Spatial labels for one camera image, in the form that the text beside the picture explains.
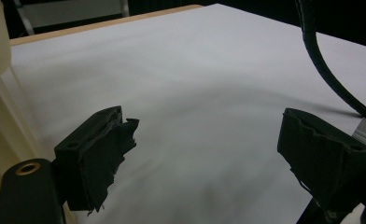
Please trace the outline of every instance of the white table surface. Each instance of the white table surface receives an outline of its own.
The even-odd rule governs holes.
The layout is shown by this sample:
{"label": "white table surface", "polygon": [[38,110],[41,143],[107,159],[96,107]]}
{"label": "white table surface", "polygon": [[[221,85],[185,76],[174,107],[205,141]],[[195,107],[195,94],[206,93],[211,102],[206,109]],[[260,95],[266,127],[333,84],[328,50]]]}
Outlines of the white table surface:
{"label": "white table surface", "polygon": [[[318,42],[366,104],[366,47]],[[98,110],[122,105],[140,119],[105,209],[79,223],[295,223],[311,196],[276,151],[283,111],[348,134],[360,122],[317,73],[300,28],[222,5],[14,46],[12,67],[50,159]]]}

